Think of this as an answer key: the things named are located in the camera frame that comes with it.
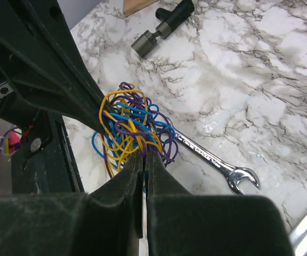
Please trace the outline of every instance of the wrench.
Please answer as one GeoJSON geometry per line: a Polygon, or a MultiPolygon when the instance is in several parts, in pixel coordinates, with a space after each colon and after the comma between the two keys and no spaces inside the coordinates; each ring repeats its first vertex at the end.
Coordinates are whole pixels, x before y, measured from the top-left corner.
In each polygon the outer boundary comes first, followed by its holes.
{"type": "MultiPolygon", "coordinates": [[[[170,122],[170,126],[174,128],[172,121],[168,118],[170,122]]],[[[236,167],[234,165],[228,164],[225,161],[219,159],[217,156],[210,153],[204,147],[200,146],[199,144],[195,143],[193,140],[189,139],[180,131],[174,128],[176,136],[175,141],[180,143],[186,149],[193,152],[207,164],[209,164],[212,168],[216,169],[220,172],[226,179],[229,188],[232,190],[233,193],[238,195],[243,195],[244,193],[240,190],[238,185],[244,179],[248,179],[253,183],[253,185],[259,189],[260,188],[260,181],[258,176],[249,168],[245,167],[236,167]]]]}

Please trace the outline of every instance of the screw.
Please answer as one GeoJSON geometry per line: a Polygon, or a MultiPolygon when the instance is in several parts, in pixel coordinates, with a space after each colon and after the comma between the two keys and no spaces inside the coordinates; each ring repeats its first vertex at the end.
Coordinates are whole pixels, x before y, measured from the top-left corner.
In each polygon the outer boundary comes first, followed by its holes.
{"type": "Polygon", "coordinates": [[[30,145],[30,151],[31,152],[36,152],[39,150],[39,148],[41,147],[41,139],[40,138],[36,138],[35,140],[33,140],[33,142],[30,145]]]}
{"type": "Polygon", "coordinates": [[[1,89],[0,89],[0,93],[1,94],[7,94],[9,92],[9,89],[7,88],[7,87],[2,87],[1,89]]]}

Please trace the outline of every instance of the socket tool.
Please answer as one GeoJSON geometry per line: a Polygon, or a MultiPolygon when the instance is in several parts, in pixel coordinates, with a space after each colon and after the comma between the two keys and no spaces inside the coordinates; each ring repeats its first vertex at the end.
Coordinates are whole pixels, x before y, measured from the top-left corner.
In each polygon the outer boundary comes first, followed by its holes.
{"type": "Polygon", "coordinates": [[[173,11],[163,8],[156,10],[156,18],[161,23],[156,27],[156,32],[145,31],[131,47],[140,57],[147,55],[157,44],[156,37],[166,39],[183,21],[194,11],[195,7],[191,0],[183,0],[173,11]]]}

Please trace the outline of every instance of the tangled wires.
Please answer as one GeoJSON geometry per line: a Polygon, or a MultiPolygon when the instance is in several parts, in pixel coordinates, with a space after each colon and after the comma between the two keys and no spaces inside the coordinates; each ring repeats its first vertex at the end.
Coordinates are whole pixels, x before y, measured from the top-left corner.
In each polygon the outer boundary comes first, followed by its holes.
{"type": "Polygon", "coordinates": [[[130,154],[137,150],[141,151],[143,157],[149,151],[159,152],[165,166],[173,162],[177,155],[175,131],[169,125],[168,118],[159,112],[159,107],[143,92],[134,89],[132,84],[122,82],[117,91],[104,97],[99,120],[106,131],[104,135],[99,134],[102,152],[95,146],[96,132],[92,136],[92,146],[104,159],[111,178],[115,175],[113,170],[119,172],[130,154]],[[114,113],[104,109],[106,101],[110,102],[114,113]],[[166,140],[162,140],[163,134],[167,135],[166,140]]]}

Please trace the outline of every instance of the marble countertop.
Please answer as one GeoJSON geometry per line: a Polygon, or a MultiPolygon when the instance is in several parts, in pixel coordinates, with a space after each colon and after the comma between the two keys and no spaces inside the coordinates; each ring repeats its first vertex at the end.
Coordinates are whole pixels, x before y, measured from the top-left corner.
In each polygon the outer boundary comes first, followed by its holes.
{"type": "MultiPolygon", "coordinates": [[[[131,44],[155,31],[161,1],[124,18],[98,5],[72,35],[103,92],[122,81],[159,104],[176,128],[226,162],[253,169],[290,231],[307,212],[307,1],[194,1],[195,12],[145,59],[131,44]]],[[[93,131],[65,119],[87,192],[108,179],[93,131]]],[[[168,171],[193,194],[231,194],[225,179],[181,148],[168,171]]]]}

